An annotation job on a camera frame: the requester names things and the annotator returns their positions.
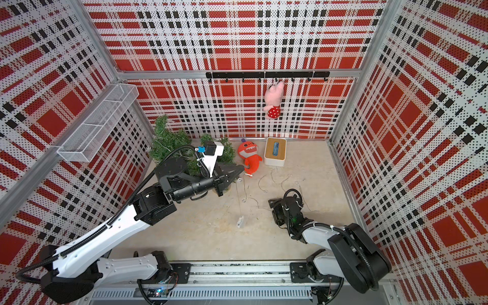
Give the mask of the small christmas tree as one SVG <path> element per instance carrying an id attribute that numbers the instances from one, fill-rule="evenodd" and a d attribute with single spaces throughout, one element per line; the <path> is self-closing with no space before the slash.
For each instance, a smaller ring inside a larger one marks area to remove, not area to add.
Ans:
<path id="1" fill-rule="evenodd" d="M 224 148 L 223 148 L 223 154 L 222 156 L 219 156 L 217 158 L 217 162 L 219 164 L 225 164 L 229 168 L 230 166 L 236 165 L 234 162 L 235 159 L 235 149 L 233 145 L 231 144 L 230 140 L 227 137 L 221 138 L 221 139 L 214 139 L 211 134 L 209 133 L 204 133 L 200 137 L 200 142 L 201 145 L 204 145 L 204 143 L 208 141 L 214 141 L 214 142 L 220 142 Z M 188 171 L 189 174 L 195 177 L 199 177 L 201 175 L 200 170 L 198 168 L 196 158 L 194 156 L 189 156 L 188 155 Z"/>
<path id="2" fill-rule="evenodd" d="M 166 127 L 167 123 L 167 116 L 160 116 L 155 121 L 155 138 L 152 142 L 151 151 L 149 152 L 149 155 L 152 157 L 155 164 L 162 162 L 175 149 L 191 145 L 191 140 L 185 131 L 178 130 L 172 132 Z M 189 175 L 195 177 L 201 175 L 193 150 L 190 150 L 189 148 L 181 149 L 176 152 L 173 157 L 183 157 L 185 159 L 188 165 L 187 173 Z"/>

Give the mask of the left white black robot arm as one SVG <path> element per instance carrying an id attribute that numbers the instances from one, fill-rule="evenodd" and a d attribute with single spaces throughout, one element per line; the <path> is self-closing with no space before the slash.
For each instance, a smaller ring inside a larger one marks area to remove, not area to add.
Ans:
<path id="1" fill-rule="evenodd" d="M 221 163 L 224 146 L 181 146 L 161 161 L 109 220 L 64 246 L 48 245 L 39 262 L 19 270 L 15 277 L 41 287 L 42 293 L 59 304 L 77 301 L 104 284 L 136 280 L 138 286 L 177 283 L 163 251 L 127 259 L 105 257 L 129 237 L 154 226 L 176 212 L 186 199 L 202 199 L 210 190 L 218 196 L 244 173 L 242 165 Z"/>

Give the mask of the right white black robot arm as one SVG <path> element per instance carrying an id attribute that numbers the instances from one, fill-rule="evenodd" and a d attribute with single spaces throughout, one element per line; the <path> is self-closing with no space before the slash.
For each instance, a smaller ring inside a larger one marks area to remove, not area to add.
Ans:
<path id="1" fill-rule="evenodd" d="M 291 239 L 321 247 L 302 264 L 292 265 L 292 281 L 325 283 L 343 279 L 357 292 L 379 289 L 379 281 L 392 270 L 389 259 L 358 224 L 334 226 L 302 213 L 304 201 L 296 189 L 268 201 L 274 223 Z"/>

